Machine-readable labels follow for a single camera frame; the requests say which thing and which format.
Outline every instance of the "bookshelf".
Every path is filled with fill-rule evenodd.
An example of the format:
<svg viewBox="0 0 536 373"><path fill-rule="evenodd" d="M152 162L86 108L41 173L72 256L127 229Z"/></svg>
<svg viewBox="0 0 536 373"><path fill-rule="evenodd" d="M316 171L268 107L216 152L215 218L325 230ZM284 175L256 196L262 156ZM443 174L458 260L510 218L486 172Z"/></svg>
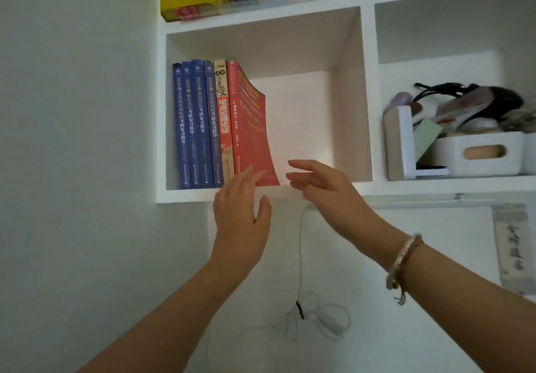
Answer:
<svg viewBox="0 0 536 373"><path fill-rule="evenodd" d="M177 190L171 64L236 58L267 96L272 158L312 158L364 196L536 190L536 176L388 181L382 112L416 82L504 85L536 99L536 0L318 0L158 24L157 202L211 201ZM299 198L288 186L275 199Z"/></svg>

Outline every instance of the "book spine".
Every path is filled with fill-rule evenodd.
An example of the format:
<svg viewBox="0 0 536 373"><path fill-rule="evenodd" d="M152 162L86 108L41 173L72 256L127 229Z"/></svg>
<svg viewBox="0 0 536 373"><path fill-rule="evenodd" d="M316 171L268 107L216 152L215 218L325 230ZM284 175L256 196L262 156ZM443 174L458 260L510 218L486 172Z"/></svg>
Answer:
<svg viewBox="0 0 536 373"><path fill-rule="evenodd" d="M179 189L189 190L190 163L188 160L188 134L186 132L186 106L182 98L182 65L173 64L173 99L175 101L175 133L177 143L177 161Z"/></svg>
<svg viewBox="0 0 536 373"><path fill-rule="evenodd" d="M229 80L229 103L231 106L232 126L231 132L233 134L233 156L234 156L234 168L235 174L242 172L242 166L240 163L240 124L238 116L241 109L240 105L240 75L238 74L238 62L234 59L230 59L227 62L227 77Z"/></svg>
<svg viewBox="0 0 536 373"><path fill-rule="evenodd" d="M218 122L218 101L216 99L216 77L214 75L214 64L212 61L205 60L204 64L206 105L209 112L212 174L214 176L214 187L219 188L224 185L224 172L221 168L220 125Z"/></svg>
<svg viewBox="0 0 536 373"><path fill-rule="evenodd" d="M210 152L209 113L206 104L205 66L203 60L193 60L194 112L197 114L197 155L201 188L214 188L212 154Z"/></svg>
<svg viewBox="0 0 536 373"><path fill-rule="evenodd" d="M214 61L214 74L216 76L216 101L218 103L220 125L221 164L224 172L224 183L227 183L235 172L229 89L227 87L227 66L224 59Z"/></svg>
<svg viewBox="0 0 536 373"><path fill-rule="evenodd" d="M192 66L189 61L182 63L182 98L186 101L188 113L186 139L188 141L188 161L190 164L190 185L192 188L201 188L199 177L199 157L197 154L196 119L193 103Z"/></svg>

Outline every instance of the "blue book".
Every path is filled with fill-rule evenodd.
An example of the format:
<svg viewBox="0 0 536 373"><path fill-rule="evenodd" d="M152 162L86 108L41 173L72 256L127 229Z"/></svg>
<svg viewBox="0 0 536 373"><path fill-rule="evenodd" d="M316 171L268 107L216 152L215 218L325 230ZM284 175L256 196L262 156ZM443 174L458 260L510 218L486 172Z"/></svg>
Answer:
<svg viewBox="0 0 536 373"><path fill-rule="evenodd" d="M177 140L177 160L179 174L179 190L189 190L190 161L188 160L188 132L186 115L187 106L182 98L182 65L173 64L173 99L175 101L175 133Z"/></svg>
<svg viewBox="0 0 536 373"><path fill-rule="evenodd" d="M203 188L201 177L199 176L199 155L197 153L196 138L196 110L193 96L195 88L193 86L192 65L189 61L182 63L182 98L186 101L187 119L187 141L188 141L188 162L190 164L190 185L192 188Z"/></svg>
<svg viewBox="0 0 536 373"><path fill-rule="evenodd" d="M197 156L201 188L214 188L212 174L212 154L210 147L209 113L206 104L205 66L203 60L192 60L193 70L193 111L196 121Z"/></svg>
<svg viewBox="0 0 536 373"><path fill-rule="evenodd" d="M218 118L218 101L216 98L216 77L214 63L205 60L206 104L209 111L210 147L212 153L212 174L214 187L224 185L224 169L221 163L220 121Z"/></svg>

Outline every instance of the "silver bracelet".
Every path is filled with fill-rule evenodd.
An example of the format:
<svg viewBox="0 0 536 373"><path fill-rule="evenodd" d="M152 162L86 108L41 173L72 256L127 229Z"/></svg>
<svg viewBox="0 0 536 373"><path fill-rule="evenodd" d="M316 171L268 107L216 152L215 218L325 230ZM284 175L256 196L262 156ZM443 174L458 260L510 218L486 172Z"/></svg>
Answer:
<svg viewBox="0 0 536 373"><path fill-rule="evenodd" d="M417 242L422 242L422 236L419 233L416 233L411 238L409 238L402 247L402 249L400 249L397 259L394 261L394 264L392 265L391 270L389 270L389 274L387 275L387 279L385 280L388 290L396 290L400 287L400 290L402 291L400 298L394 298L395 300L398 300L398 305L404 305L406 303L406 293L404 292L404 288L400 285L400 282L397 280L398 275L400 273L400 268L406 260L407 254Z"/></svg>

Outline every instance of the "white cable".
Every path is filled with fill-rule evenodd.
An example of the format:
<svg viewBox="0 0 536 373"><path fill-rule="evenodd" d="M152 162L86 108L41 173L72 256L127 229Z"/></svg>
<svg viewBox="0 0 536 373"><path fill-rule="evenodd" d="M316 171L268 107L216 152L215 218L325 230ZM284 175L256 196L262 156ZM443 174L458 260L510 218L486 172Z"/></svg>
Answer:
<svg viewBox="0 0 536 373"><path fill-rule="evenodd" d="M299 283L298 283L298 295L296 297L296 300L297 302L300 303L300 306L302 307L303 319L302 319L302 316L300 315L300 310L298 309L298 306L294 305L292 309L289 312L287 312L279 322L247 329L246 331L242 332L241 335L239 335L239 337L236 340L238 340L240 336L245 335L250 332L258 331L261 329L273 329L282 338L289 340L291 342L294 342L298 339L298 322L299 321L306 321L306 322L313 324L323 336L333 341L339 341L343 339L344 332L350 329L350 326L352 325L352 318L350 317L350 313L342 305L335 304L335 303L322 303L318 295L312 291L308 291L304 293L303 295L301 293L302 274L303 274L303 259L302 259L303 257L302 256L303 219L305 216L305 212L309 207L311 206L310 205L306 206L301 213L300 232L298 236L298 253L300 256L300 274L299 274L300 277L299 277ZM314 298L316 300L315 306L313 307L306 306L308 302L307 300L309 298ZM341 324L334 317L332 317L331 315L327 313L328 309L333 309L333 308L341 310L346 315L347 323Z"/></svg>

